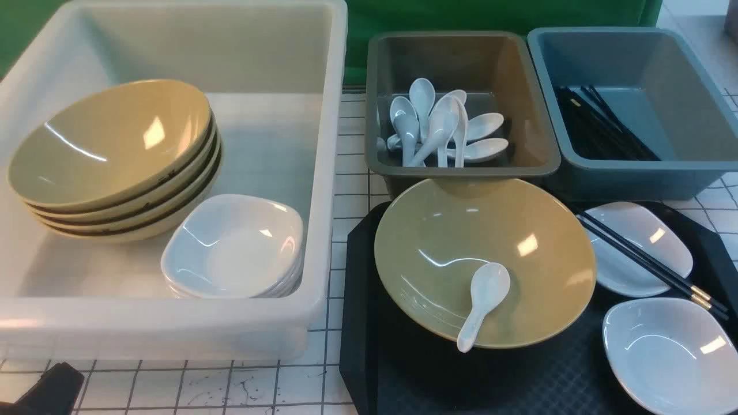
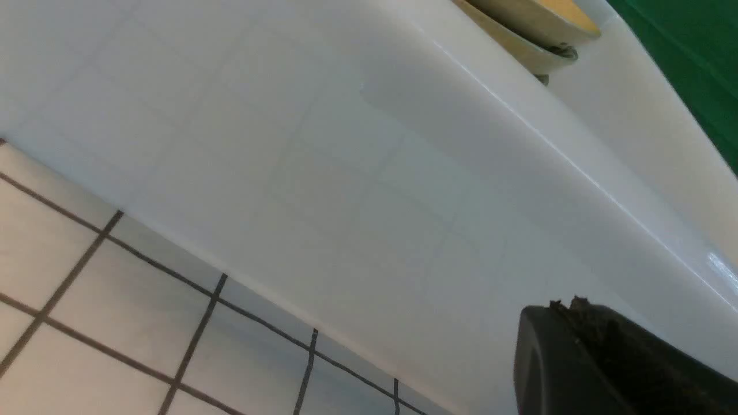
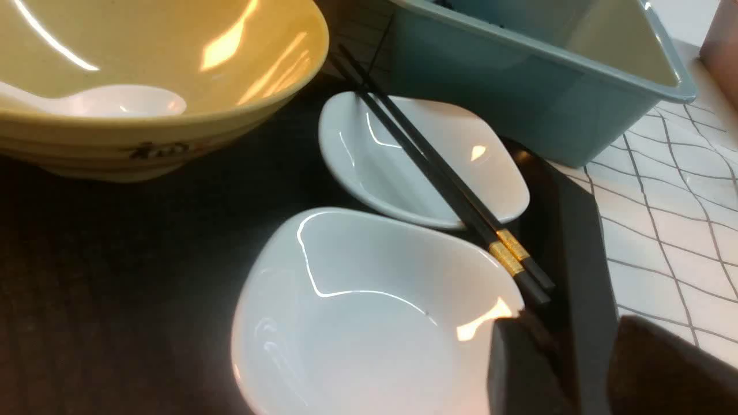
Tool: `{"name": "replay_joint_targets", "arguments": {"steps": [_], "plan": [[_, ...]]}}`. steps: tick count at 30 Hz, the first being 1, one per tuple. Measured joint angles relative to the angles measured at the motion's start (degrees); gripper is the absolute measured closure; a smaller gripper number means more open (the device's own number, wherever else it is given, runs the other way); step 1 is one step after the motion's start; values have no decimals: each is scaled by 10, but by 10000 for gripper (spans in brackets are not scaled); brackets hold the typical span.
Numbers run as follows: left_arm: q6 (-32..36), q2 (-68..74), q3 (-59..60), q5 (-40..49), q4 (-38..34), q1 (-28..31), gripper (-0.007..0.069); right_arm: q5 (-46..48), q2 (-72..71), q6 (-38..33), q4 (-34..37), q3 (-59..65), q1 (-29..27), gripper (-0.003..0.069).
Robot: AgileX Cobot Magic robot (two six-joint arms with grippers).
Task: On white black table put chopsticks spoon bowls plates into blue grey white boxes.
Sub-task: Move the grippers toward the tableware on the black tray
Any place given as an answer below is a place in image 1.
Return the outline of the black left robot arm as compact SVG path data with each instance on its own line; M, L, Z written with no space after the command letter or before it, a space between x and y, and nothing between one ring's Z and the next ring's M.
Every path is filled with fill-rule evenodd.
M71 414L85 376L67 362L45 371L15 402L1 402L2 414Z

